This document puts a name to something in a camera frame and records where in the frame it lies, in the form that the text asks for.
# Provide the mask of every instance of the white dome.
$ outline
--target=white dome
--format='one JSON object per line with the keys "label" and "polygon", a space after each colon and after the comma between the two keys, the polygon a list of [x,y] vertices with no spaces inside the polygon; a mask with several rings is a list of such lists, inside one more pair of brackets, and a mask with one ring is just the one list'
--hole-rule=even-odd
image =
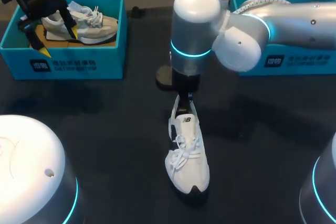
{"label": "white dome", "polygon": [[221,4],[219,0],[175,0],[174,10],[188,22],[205,23],[220,14]]}
{"label": "white dome", "polygon": [[55,133],[19,115],[0,116],[0,224],[30,219],[49,202],[65,170]]}

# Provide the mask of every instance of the white sneaker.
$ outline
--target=white sneaker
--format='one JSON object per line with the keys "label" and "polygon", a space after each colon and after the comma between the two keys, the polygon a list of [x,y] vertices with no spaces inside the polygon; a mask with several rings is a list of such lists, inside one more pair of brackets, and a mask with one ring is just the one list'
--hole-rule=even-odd
{"label": "white sneaker", "polygon": [[165,159],[167,173],[173,185],[188,196],[202,195],[209,185],[209,166],[206,160],[200,123],[194,103],[191,113],[176,116],[180,97],[177,96],[169,119],[172,149]]}
{"label": "white sneaker", "polygon": [[59,11],[49,17],[42,18],[42,24],[47,30],[47,40],[99,45],[115,39],[118,31],[118,21],[115,18],[103,16],[102,13],[98,12],[98,7],[92,10],[72,1],[68,9],[77,23],[78,40],[72,39],[69,35]]}

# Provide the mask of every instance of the shoe sole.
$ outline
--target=shoe sole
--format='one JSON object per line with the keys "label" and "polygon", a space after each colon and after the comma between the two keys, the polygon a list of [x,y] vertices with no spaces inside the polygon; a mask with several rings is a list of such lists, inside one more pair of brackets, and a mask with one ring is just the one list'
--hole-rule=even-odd
{"label": "shoe sole", "polygon": [[47,41],[67,41],[67,42],[73,42],[73,43],[80,43],[86,46],[94,46],[94,45],[102,45],[102,44],[115,41],[117,38],[117,33],[108,35],[102,38],[97,38],[97,39],[89,39],[89,38],[82,38],[82,37],[78,39],[73,39],[70,37],[69,34],[61,34],[61,33],[57,34],[57,33],[52,33],[50,31],[45,30],[45,37]]}
{"label": "shoe sole", "polygon": [[175,187],[168,174],[167,176],[169,178],[169,185],[171,186],[172,190],[180,201],[182,201],[187,206],[194,208],[205,205],[209,196],[209,186],[205,189],[205,191],[199,191],[199,193],[197,194],[194,194],[192,192],[190,192],[189,194],[185,194]]}

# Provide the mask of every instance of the shoe tongue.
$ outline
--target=shoe tongue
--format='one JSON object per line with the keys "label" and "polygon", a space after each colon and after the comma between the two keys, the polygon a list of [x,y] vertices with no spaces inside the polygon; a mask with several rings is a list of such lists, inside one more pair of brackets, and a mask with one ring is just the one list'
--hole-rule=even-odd
{"label": "shoe tongue", "polygon": [[68,5],[68,10],[73,10],[75,12],[81,12],[82,6],[80,4],[77,4],[75,1],[71,1],[71,3]]}
{"label": "shoe tongue", "polygon": [[190,147],[196,138],[196,117],[193,114],[183,114],[179,115],[176,120],[179,121],[178,134],[184,136],[187,147]]}
{"label": "shoe tongue", "polygon": [[71,1],[71,3],[68,5],[68,10],[75,19],[82,19],[88,17],[88,15],[84,13],[83,7],[74,1]]}

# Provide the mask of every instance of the glowing blue ring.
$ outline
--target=glowing blue ring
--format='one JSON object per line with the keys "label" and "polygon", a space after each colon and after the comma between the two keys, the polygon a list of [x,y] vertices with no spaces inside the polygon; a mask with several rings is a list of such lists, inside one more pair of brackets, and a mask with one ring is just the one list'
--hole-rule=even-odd
{"label": "glowing blue ring", "polygon": [[262,18],[260,18],[260,17],[258,17],[256,15],[250,14],[250,13],[243,13],[242,15],[255,18],[255,19],[259,20],[260,22],[262,22],[266,26],[266,28],[268,30],[268,40],[271,39],[271,30],[269,29],[268,25],[266,24],[266,22]]}
{"label": "glowing blue ring", "polygon": [[76,206],[76,203],[77,203],[77,198],[78,198],[78,182],[77,182],[77,178],[76,178],[76,196],[75,196],[75,202],[74,202],[74,205],[72,206],[72,209],[71,209],[68,217],[65,219],[65,221],[62,224],[66,224],[69,221],[69,219],[70,219],[70,217],[71,217],[71,215],[72,215],[72,213],[73,213],[73,211],[75,209],[75,206]]}
{"label": "glowing blue ring", "polygon": [[314,165],[314,169],[313,169],[313,178],[312,178],[312,183],[313,183],[313,188],[314,188],[314,192],[315,192],[315,195],[316,195],[316,199],[317,201],[320,203],[322,209],[324,210],[324,212],[329,216],[329,218],[334,222],[336,223],[336,220],[331,216],[331,214],[328,212],[328,210],[325,208],[325,206],[323,205],[318,193],[317,193],[317,190],[316,190],[316,186],[315,186],[315,168],[316,168],[316,165],[317,165],[317,162],[319,161],[320,158],[318,158],[316,160],[316,163]]}
{"label": "glowing blue ring", "polygon": [[172,42],[172,41],[170,41],[170,44],[172,44],[172,47],[173,47],[173,49],[174,49],[176,52],[178,52],[180,55],[183,55],[183,56],[186,56],[186,57],[201,57],[201,56],[205,56],[205,55],[207,55],[207,54],[211,51],[211,49],[210,49],[209,51],[207,51],[207,52],[205,52],[205,53],[203,53],[203,54],[200,54],[200,55],[188,55],[188,54],[185,54],[184,52],[179,51],[179,50],[173,45],[173,42]]}

